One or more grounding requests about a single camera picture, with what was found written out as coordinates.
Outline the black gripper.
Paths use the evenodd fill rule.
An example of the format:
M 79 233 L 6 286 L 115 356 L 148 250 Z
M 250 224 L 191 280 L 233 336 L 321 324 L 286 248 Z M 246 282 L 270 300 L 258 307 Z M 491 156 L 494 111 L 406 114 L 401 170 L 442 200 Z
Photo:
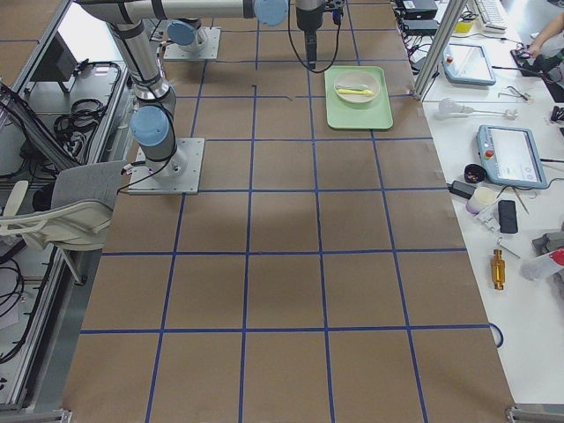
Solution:
M 296 0 L 297 27 L 304 33 L 307 66 L 314 71 L 317 59 L 316 32 L 323 24 L 326 2 L 324 0 Z

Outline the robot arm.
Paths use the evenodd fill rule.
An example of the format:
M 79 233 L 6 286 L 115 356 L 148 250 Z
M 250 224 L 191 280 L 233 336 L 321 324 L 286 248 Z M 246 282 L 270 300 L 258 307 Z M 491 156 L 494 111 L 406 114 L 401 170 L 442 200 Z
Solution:
M 336 58 L 316 56 L 318 41 L 338 41 L 323 16 L 330 1 L 84 1 L 105 22 L 133 82 L 130 123 L 136 165 L 170 181 L 194 174 L 183 147 L 203 139 L 197 170 L 207 189 L 309 188 L 315 175 L 315 129 L 322 102 L 310 84 Z M 153 19 L 167 40 L 200 52 L 213 24 L 226 25 L 216 63 L 162 62 L 146 32 Z

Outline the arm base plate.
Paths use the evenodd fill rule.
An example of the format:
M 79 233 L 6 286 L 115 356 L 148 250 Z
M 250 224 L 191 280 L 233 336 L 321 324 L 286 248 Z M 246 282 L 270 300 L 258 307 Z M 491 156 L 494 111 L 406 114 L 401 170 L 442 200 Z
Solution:
M 196 195 L 204 157 L 203 138 L 177 138 L 176 153 L 163 170 L 163 163 L 148 161 L 130 173 L 131 195 Z
M 199 62 L 216 60 L 219 52 L 220 27 L 204 27 L 197 30 L 195 39 L 189 45 L 169 44 L 162 55 L 165 61 Z

